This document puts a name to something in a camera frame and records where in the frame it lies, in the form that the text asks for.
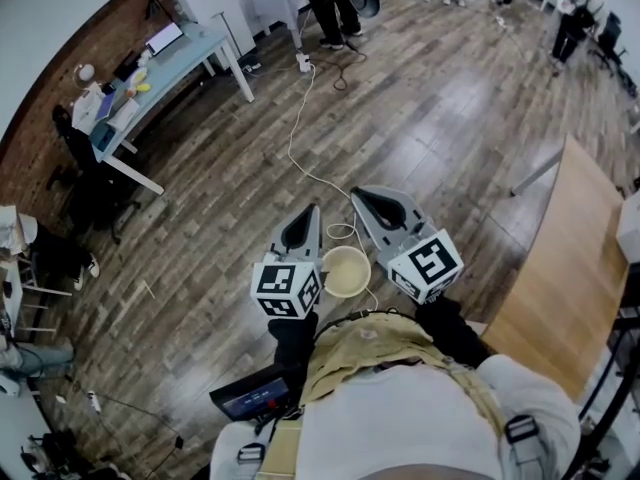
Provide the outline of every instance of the bowl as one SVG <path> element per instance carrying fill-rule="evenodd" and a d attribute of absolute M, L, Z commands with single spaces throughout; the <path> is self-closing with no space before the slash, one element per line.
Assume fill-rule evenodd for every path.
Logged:
<path fill-rule="evenodd" d="M 371 279 L 369 258 L 348 245 L 331 249 L 324 255 L 323 272 L 328 272 L 324 289 L 339 299 L 349 299 L 362 293 Z"/>

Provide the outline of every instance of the black chair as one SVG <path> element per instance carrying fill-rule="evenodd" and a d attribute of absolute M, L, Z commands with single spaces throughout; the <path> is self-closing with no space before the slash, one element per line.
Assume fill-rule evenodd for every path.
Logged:
<path fill-rule="evenodd" d="M 590 55 L 595 55 L 600 59 L 600 69 L 608 69 L 612 78 L 615 73 L 610 62 L 613 62 L 619 68 L 622 65 L 620 57 L 627 52 L 627 50 L 623 50 L 620 53 L 615 51 L 616 44 L 622 33 L 620 24 L 620 18 L 616 14 L 610 13 L 604 31 L 598 37 L 598 49 L 589 50 Z"/>
<path fill-rule="evenodd" d="M 98 230 L 110 229 L 113 241 L 119 244 L 115 229 L 118 218 L 129 206 L 140 209 L 140 203 L 129 199 L 135 185 L 115 169 L 96 160 L 87 135 L 71 126 L 71 116 L 63 107 L 56 105 L 51 117 L 58 136 L 65 141 L 80 171 L 78 174 L 57 166 L 47 183 L 47 190 L 56 181 L 65 187 L 73 187 L 70 200 L 62 211 L 73 222 L 71 238 L 84 234 L 93 225 Z"/>

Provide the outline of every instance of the wooden floor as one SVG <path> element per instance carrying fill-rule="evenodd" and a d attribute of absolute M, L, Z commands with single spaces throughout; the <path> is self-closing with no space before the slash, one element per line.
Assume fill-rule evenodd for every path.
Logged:
<path fill-rule="evenodd" d="M 535 236 L 555 173 L 519 198 L 508 196 L 509 187 L 567 132 L 628 186 L 640 164 L 638 144 L 625 138 L 626 96 L 591 58 L 551 77 L 537 2 L 516 0 L 503 12 L 508 33 L 488 0 L 474 10 L 439 0 L 382 3 L 354 40 L 368 59 L 347 69 L 343 92 L 332 87 L 337 68 L 323 60 L 357 57 L 316 48 L 320 30 L 311 17 L 305 49 L 317 76 L 294 155 L 345 189 L 382 184 L 411 193 L 466 264 L 449 296 L 468 317 L 489 321 Z M 295 65 L 283 28 L 258 47 L 265 70 Z M 156 412 L 185 438 L 159 478 L 188 479 L 208 462 L 226 423 L 208 392 L 269 363 L 274 341 L 249 300 L 249 283 L 273 226 L 310 202 L 321 205 L 325 225 L 352 219 L 344 197 L 287 159 L 310 76 L 290 69 L 250 83 L 251 105 L 233 80 L 206 83 L 141 144 L 147 173 L 165 194 L 137 192 L 143 208 L 125 223 L 120 246 L 106 233 L 90 237 L 101 277 L 43 323 L 77 347 L 74 375 L 85 390 Z M 334 245 L 325 240 L 325 248 Z M 377 271 L 372 290 L 382 307 L 411 306 Z M 326 297 L 321 317 L 372 304 L 367 296 L 343 304 Z M 151 417 L 104 401 L 101 426 L 77 386 L 47 382 L 42 391 L 48 416 L 71 427 L 91 459 L 111 454 L 144 478 L 171 450 L 173 435 Z M 66 406 L 55 402 L 57 393 Z"/>

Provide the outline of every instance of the tan vest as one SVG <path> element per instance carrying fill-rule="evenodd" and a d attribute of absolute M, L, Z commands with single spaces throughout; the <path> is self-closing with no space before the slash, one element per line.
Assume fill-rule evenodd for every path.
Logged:
<path fill-rule="evenodd" d="M 329 327 L 316 340 L 307 369 L 300 406 L 332 393 L 359 370 L 383 363 L 419 359 L 447 373 L 471 398 L 478 412 L 500 437 L 505 418 L 489 387 L 474 370 L 458 365 L 434 345 L 414 320 L 397 313 L 376 312 Z M 257 475 L 259 480 L 294 478 L 303 418 L 280 421 Z"/>

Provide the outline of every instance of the light blue desk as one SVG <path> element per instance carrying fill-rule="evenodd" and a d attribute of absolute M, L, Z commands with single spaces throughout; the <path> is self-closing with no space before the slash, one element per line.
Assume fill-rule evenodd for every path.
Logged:
<path fill-rule="evenodd" d="M 98 124 L 89 136 L 89 139 L 94 144 L 93 153 L 95 154 L 98 162 L 105 162 L 109 164 L 111 167 L 118 169 L 120 172 L 134 179 L 141 185 L 153 190 L 156 194 L 162 194 L 164 189 L 154 181 L 143 176 L 138 171 L 117 159 L 113 154 L 118 146 L 122 146 L 134 154 L 137 153 L 138 150 L 128 142 L 126 138 L 163 96 L 165 96 L 178 84 L 178 82 L 180 82 L 180 80 L 188 75 L 199 64 L 203 64 L 209 74 L 214 76 L 215 73 L 213 68 L 207 59 L 213 53 L 217 53 L 219 56 L 227 58 L 231 71 L 233 72 L 238 85 L 240 85 L 242 94 L 247 98 L 247 101 L 251 103 L 255 99 L 224 34 L 215 32 L 195 23 L 186 23 L 181 25 L 180 28 L 190 39 L 190 42 L 186 43 L 184 47 L 177 50 L 172 56 L 165 59 L 162 64 L 159 64 L 156 59 L 153 58 L 147 63 L 146 67 L 149 72 L 144 83 L 150 84 L 151 90 L 148 92 L 138 93 L 135 96 L 134 100 L 138 105 L 140 105 L 140 108 L 133 116 L 126 129 L 122 132 L 116 130 L 115 134 L 108 140 L 108 142 L 105 140 L 101 141 L 100 139 L 104 137 L 107 129 L 112 129 L 106 124 Z M 95 146 L 95 144 L 98 143 L 100 144 L 100 148 Z"/>

